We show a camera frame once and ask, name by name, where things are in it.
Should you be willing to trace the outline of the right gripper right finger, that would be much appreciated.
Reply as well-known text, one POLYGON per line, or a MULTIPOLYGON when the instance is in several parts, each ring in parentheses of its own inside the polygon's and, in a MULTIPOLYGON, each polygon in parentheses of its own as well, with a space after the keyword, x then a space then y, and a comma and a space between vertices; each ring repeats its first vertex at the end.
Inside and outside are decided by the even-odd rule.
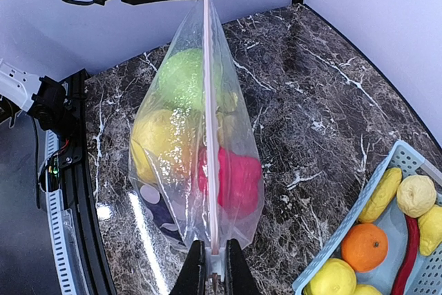
POLYGON ((236 239, 227 241, 224 290, 227 295, 259 295, 260 292, 236 239))

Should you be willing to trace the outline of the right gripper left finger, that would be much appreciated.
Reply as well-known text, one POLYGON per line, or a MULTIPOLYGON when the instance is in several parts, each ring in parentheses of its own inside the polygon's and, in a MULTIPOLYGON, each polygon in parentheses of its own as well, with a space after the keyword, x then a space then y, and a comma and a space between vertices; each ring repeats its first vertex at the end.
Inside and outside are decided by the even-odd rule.
POLYGON ((204 242, 195 240, 186 256, 170 295, 205 295, 206 250, 204 242))

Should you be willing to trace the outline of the purple eggplant toy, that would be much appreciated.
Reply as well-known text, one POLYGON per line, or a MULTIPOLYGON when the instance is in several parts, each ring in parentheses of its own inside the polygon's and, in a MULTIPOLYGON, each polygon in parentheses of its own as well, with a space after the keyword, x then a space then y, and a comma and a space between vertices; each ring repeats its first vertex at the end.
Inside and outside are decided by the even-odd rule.
POLYGON ((148 209, 148 216, 155 226, 171 241, 173 246, 185 248, 177 225, 160 191, 149 184, 143 184, 140 187, 139 193, 144 206, 148 209))

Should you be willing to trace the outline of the green pepper toy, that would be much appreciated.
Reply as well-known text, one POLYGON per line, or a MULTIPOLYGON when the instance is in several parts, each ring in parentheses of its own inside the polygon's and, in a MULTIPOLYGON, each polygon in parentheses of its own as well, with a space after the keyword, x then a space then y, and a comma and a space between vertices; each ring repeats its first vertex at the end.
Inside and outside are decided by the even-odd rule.
POLYGON ((176 108, 204 108, 203 53, 199 48, 182 50, 168 57, 157 73, 158 91, 176 108))

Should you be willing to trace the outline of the clear zip top bag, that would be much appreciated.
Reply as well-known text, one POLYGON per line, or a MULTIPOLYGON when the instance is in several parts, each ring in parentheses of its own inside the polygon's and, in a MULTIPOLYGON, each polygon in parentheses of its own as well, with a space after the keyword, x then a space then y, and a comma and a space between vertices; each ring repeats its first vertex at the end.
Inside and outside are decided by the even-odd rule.
MULTIPOLYGON (((202 50, 204 73, 204 108, 201 111, 186 109, 195 128, 195 156, 192 157, 191 178, 187 181, 168 178, 160 180, 158 184, 149 185, 160 191, 177 225, 185 244, 185 248, 178 249, 188 249, 195 240, 203 241, 207 274, 224 280, 227 241, 233 238, 241 247, 250 245, 261 214, 258 218, 246 220, 221 219, 217 204, 218 150, 222 147, 238 155, 248 155, 259 161, 260 158, 233 57, 212 0, 195 2, 177 29, 162 63, 171 55, 189 48, 202 50), (238 94, 236 127, 225 146, 220 146, 216 111, 224 95, 231 92, 238 94)), ((157 73, 137 114, 139 110, 145 109, 176 108, 165 102, 160 95, 157 73)), ((141 198, 140 187, 147 183, 139 180, 135 172, 130 140, 131 136, 128 177, 141 198)))

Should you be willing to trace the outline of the yellow bell pepper toy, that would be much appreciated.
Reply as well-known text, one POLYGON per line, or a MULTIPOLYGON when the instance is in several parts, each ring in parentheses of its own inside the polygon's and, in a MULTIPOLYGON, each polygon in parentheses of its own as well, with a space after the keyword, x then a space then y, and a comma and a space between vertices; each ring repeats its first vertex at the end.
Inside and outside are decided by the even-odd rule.
POLYGON ((189 112, 183 108, 139 110, 130 148, 135 172, 142 182, 189 180, 195 156, 195 128, 189 112))

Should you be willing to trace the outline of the napa cabbage toy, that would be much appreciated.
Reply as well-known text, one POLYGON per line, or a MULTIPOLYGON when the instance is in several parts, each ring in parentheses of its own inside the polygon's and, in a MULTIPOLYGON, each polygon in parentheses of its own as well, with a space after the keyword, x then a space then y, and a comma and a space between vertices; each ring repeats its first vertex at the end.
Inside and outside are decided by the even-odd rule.
POLYGON ((225 146, 226 141, 230 140, 234 132, 237 122, 237 108, 238 94, 234 92, 226 93, 216 111, 218 120, 217 137, 220 146, 225 146))

